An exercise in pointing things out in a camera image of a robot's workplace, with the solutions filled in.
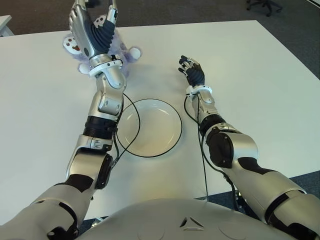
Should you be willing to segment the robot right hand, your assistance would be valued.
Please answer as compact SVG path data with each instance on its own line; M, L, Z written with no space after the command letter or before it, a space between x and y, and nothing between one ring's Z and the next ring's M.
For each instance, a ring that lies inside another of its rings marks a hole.
M178 71L185 75L190 86L194 88L205 84L205 74L196 60L182 55L178 62L180 64Z

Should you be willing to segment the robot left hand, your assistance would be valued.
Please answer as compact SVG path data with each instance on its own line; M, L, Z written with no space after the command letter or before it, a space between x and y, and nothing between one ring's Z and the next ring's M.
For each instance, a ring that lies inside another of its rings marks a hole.
M118 17L117 3L111 0L103 24L96 27L88 8L94 8L99 3L98 0L76 0L68 18L69 29L78 47L89 60L109 52Z

